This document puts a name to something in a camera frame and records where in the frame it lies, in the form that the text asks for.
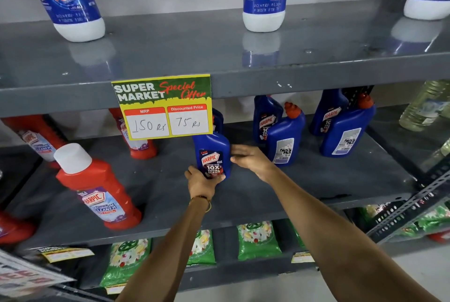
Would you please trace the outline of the person's right hand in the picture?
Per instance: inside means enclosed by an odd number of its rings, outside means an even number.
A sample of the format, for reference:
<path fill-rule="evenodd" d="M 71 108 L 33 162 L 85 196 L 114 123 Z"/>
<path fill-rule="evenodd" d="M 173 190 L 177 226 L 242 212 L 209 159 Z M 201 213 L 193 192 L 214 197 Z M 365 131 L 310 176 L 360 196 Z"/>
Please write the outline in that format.
<path fill-rule="evenodd" d="M 248 169 L 259 179 L 270 184 L 280 173 L 280 170 L 264 155 L 260 148 L 243 144 L 232 144 L 231 156 L 247 156 Z"/>

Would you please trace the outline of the person's left hand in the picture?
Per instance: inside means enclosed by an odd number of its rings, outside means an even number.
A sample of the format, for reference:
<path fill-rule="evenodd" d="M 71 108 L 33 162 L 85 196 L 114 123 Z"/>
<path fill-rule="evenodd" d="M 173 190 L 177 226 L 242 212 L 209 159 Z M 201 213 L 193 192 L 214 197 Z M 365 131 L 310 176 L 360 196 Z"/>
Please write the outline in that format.
<path fill-rule="evenodd" d="M 210 200 L 213 198 L 218 184 L 208 184 L 207 178 L 194 166 L 189 166 L 184 175 L 188 181 L 190 198 L 197 195 L 206 196 Z"/>

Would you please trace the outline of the blue toilet cleaner bottle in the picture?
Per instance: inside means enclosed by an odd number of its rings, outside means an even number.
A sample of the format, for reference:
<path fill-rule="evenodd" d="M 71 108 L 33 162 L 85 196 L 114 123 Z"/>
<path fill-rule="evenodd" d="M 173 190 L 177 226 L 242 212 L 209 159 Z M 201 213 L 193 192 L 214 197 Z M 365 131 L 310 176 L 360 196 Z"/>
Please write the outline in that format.
<path fill-rule="evenodd" d="M 252 123 L 253 139 L 257 144 L 265 144 L 268 129 L 278 123 L 283 115 L 281 104 L 268 95 L 256 95 Z"/>
<path fill-rule="evenodd" d="M 342 89 L 325 89 L 313 116 L 309 132 L 314 136 L 326 134 L 333 118 L 346 110 L 349 101 Z"/>
<path fill-rule="evenodd" d="M 286 117 L 268 129 L 265 155 L 277 167 L 288 166 L 298 154 L 306 117 L 301 108 L 284 103 Z"/>
<path fill-rule="evenodd" d="M 223 114 L 219 110 L 212 108 L 212 116 L 213 116 L 213 132 L 223 135 L 223 126 L 224 126 Z"/>
<path fill-rule="evenodd" d="M 193 135 L 192 138 L 197 168 L 204 177 L 213 179 L 225 175 L 228 178 L 231 172 L 229 140 L 216 131 L 212 134 Z"/>
<path fill-rule="evenodd" d="M 346 157 L 357 145 L 376 113 L 376 105 L 369 94 L 361 93 L 356 105 L 332 119 L 319 151 L 324 157 Z"/>

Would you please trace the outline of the person's left forearm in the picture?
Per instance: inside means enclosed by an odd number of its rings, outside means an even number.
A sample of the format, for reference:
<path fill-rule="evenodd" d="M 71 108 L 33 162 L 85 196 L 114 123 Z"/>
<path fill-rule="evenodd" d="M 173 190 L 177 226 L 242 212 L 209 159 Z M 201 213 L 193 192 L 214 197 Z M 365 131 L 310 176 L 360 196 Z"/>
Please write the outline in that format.
<path fill-rule="evenodd" d="M 204 200 L 188 205 L 179 221 L 128 280 L 115 302 L 173 302 L 205 215 Z"/>

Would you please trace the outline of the person's right forearm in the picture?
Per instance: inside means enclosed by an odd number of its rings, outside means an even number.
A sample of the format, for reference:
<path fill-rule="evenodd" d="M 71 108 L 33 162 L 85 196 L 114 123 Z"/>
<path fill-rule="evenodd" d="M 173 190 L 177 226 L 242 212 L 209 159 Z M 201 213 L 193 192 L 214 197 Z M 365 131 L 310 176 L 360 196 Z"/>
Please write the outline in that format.
<path fill-rule="evenodd" d="M 337 302 L 441 302 L 279 168 L 264 169 L 261 178 L 273 188 Z"/>

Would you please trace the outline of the gold bangle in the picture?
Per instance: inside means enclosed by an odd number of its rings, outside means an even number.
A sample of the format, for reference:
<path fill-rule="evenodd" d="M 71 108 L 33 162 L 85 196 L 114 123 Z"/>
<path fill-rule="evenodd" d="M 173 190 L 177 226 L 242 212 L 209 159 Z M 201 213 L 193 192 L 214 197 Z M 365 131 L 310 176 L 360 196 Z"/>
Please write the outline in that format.
<path fill-rule="evenodd" d="M 211 210 L 212 205 L 211 205 L 211 200 L 208 199 L 206 196 L 203 196 L 203 195 L 197 195 L 197 196 L 192 197 L 192 198 L 190 199 L 190 201 L 189 201 L 189 206 L 190 206 L 193 202 L 200 201 L 200 200 L 204 200 L 204 201 L 207 202 L 207 208 L 206 208 L 206 210 L 205 210 L 204 213 L 208 213 L 208 212 Z"/>

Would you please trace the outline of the green flower print packet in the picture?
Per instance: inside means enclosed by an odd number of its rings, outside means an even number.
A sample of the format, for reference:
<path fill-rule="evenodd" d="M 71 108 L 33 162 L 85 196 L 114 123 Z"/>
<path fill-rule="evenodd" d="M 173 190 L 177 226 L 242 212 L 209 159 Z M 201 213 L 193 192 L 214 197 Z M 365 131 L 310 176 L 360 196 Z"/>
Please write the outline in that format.
<path fill-rule="evenodd" d="M 286 225 L 289 230 L 290 236 L 293 239 L 293 241 L 295 242 L 295 247 L 302 251 L 307 250 L 305 243 L 303 242 L 302 238 L 300 237 L 298 231 L 295 229 L 291 220 L 286 218 L 285 221 L 286 221 Z"/>
<path fill-rule="evenodd" d="M 110 250 L 109 263 L 99 286 L 109 289 L 126 285 L 143 261 L 149 256 L 151 243 L 151 238 L 113 243 Z"/>
<path fill-rule="evenodd" d="M 186 266 L 216 265 L 211 230 L 197 232 Z"/>
<path fill-rule="evenodd" d="M 439 205 L 431 212 L 424 214 L 414 223 L 400 229 L 395 236 L 400 238 L 414 238 L 448 228 L 450 228 L 450 201 Z"/>
<path fill-rule="evenodd" d="M 278 257 L 282 255 L 271 221 L 237 225 L 238 260 Z"/>

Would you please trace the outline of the red bathroom cleaner bottle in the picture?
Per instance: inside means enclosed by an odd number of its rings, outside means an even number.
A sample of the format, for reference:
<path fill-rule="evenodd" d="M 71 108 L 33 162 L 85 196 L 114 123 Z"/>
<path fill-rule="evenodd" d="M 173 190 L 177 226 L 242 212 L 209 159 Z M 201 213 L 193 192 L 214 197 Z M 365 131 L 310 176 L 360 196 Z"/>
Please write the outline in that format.
<path fill-rule="evenodd" d="M 111 230 L 127 230 L 142 220 L 124 186 L 109 163 L 92 158 L 78 143 L 69 143 L 54 153 L 60 170 L 57 180 L 71 191 Z"/>
<path fill-rule="evenodd" d="M 29 239 L 37 227 L 0 210 L 0 245 L 16 244 Z"/>
<path fill-rule="evenodd" d="M 120 108 L 110 108 L 109 112 L 115 120 L 118 130 L 127 143 L 131 157 L 138 160 L 147 160 L 157 155 L 157 149 L 152 140 L 131 140 L 125 118 Z"/>
<path fill-rule="evenodd" d="M 0 120 L 47 162 L 49 167 L 60 169 L 54 154 L 68 140 L 48 114 L 3 117 Z"/>

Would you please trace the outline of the yellow green price sign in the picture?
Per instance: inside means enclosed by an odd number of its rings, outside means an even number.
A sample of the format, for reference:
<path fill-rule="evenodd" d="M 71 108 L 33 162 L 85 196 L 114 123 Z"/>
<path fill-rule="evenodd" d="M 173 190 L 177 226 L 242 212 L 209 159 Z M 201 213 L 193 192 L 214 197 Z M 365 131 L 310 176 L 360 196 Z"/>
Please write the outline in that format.
<path fill-rule="evenodd" d="M 111 82 L 130 140 L 212 134 L 211 75 Z"/>

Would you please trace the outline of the grey metal shelf rack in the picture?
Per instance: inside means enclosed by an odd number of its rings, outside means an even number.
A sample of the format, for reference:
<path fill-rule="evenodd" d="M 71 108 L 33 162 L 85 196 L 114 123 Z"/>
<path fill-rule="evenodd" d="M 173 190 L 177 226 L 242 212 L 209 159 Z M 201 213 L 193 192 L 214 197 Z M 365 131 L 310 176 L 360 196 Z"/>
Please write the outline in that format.
<path fill-rule="evenodd" d="M 322 157 L 321 140 L 307 128 L 300 153 L 286 173 L 306 191 L 366 231 L 389 203 L 419 189 L 420 165 L 448 138 L 450 121 L 439 118 L 420 133 L 398 120 L 415 82 L 450 79 L 450 19 L 406 20 L 403 0 L 364 0 L 293 5 L 281 29 L 245 30 L 238 9 L 120 16 L 107 19 L 107 36 L 72 44 L 48 23 L 0 25 L 0 117 L 62 112 L 102 112 L 116 107 L 113 80 L 210 74 L 214 100 L 231 143 L 251 143 L 252 102 L 257 94 L 340 89 L 352 104 L 366 91 L 378 105 L 353 153 Z M 37 223 L 36 233 L 14 254 L 64 273 L 75 282 L 16 298 L 17 302 L 112 302 L 99 282 L 109 244 L 139 238 L 162 240 L 183 211 L 182 175 L 195 163 L 190 137 L 157 141 L 159 156 L 132 160 L 111 123 L 100 116 L 87 130 L 65 130 L 82 139 L 94 157 L 109 161 L 134 203 L 139 226 L 110 231 L 59 184 L 55 170 L 25 146 L 0 151 L 0 168 L 12 195 L 6 210 Z M 37 248 L 89 248 L 94 256 L 50 264 Z"/>

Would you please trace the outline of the clear oil bottle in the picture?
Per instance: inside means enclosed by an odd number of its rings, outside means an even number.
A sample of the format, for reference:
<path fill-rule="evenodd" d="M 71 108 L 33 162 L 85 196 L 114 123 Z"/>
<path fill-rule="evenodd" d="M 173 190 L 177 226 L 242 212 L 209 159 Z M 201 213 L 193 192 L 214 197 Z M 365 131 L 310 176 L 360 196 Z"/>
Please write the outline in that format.
<path fill-rule="evenodd" d="M 446 140 L 442 146 L 434 151 L 421 165 L 420 169 L 422 172 L 427 172 L 433 166 L 437 165 L 445 157 L 450 155 L 450 138 Z"/>
<path fill-rule="evenodd" d="M 423 131 L 450 106 L 450 79 L 428 80 L 402 113 L 399 125 L 413 132 Z"/>

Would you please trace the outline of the white red printed sign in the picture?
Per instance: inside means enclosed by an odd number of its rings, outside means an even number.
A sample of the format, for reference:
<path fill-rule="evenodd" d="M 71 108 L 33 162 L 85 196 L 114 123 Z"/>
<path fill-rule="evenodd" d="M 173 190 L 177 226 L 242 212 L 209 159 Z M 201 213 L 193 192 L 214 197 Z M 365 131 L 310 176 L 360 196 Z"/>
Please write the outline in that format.
<path fill-rule="evenodd" d="M 42 288 L 75 281 L 74 278 L 41 267 L 0 249 L 0 295 L 18 298 Z"/>

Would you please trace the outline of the grey slotted angle post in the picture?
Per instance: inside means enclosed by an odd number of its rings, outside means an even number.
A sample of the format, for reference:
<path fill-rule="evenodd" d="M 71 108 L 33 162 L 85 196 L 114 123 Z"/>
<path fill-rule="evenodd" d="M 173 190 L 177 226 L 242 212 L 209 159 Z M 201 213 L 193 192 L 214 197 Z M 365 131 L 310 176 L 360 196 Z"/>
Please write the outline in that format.
<path fill-rule="evenodd" d="M 365 234 L 376 244 L 450 199 L 450 154 L 419 176 L 416 186 L 419 191 L 414 195 L 404 202 L 389 203 L 370 221 Z"/>

